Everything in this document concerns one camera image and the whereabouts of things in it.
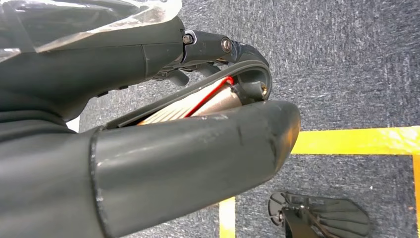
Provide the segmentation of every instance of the clear plastic bag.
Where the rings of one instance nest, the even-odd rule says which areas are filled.
[[[101,32],[172,20],[181,0],[0,0],[0,62]]]

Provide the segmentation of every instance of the red stripe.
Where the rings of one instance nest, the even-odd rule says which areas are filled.
[[[233,78],[230,76],[225,77],[221,83],[214,88],[209,94],[207,94],[189,113],[186,114],[186,118],[190,117],[192,114],[194,114],[200,107],[202,107],[217,91],[219,91],[220,88],[225,83],[229,83],[230,85],[233,85]]]

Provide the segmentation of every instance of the scuff mark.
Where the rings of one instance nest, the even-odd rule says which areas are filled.
[[[277,149],[276,149],[276,140],[274,136],[271,136],[268,138],[268,143],[270,144],[270,149],[273,152],[274,158],[273,158],[273,165],[276,166],[277,161]]]
[[[236,126],[236,131],[238,132],[238,136],[239,136],[239,144],[241,146],[244,146],[244,141],[242,139],[242,131],[241,131],[241,127],[240,126]]]
[[[229,119],[226,115],[224,115],[224,114],[220,114],[220,115],[215,115],[215,116],[213,116],[212,117],[213,119],[215,119],[215,120],[226,120],[226,119]]]

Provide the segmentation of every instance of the screw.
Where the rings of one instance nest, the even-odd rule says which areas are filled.
[[[267,87],[264,84],[261,84],[262,96],[265,97],[267,95]]]
[[[232,43],[227,38],[223,38],[221,45],[222,50],[226,53],[229,53],[232,50]]]
[[[284,216],[283,216],[283,213],[281,211],[278,211],[277,218],[278,218],[279,222],[283,222]]]
[[[185,45],[192,44],[194,42],[194,39],[191,35],[185,35],[182,37],[182,41]]]

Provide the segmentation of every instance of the yellow tape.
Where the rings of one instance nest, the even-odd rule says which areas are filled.
[[[418,227],[420,222],[420,126],[302,131],[294,154],[414,155]],[[235,238],[235,198],[219,203],[219,237]]]
[[[416,195],[417,234],[420,237],[420,155],[413,155],[413,174]]]
[[[420,126],[302,131],[294,154],[420,154]]]
[[[219,203],[219,237],[235,238],[235,197]]]

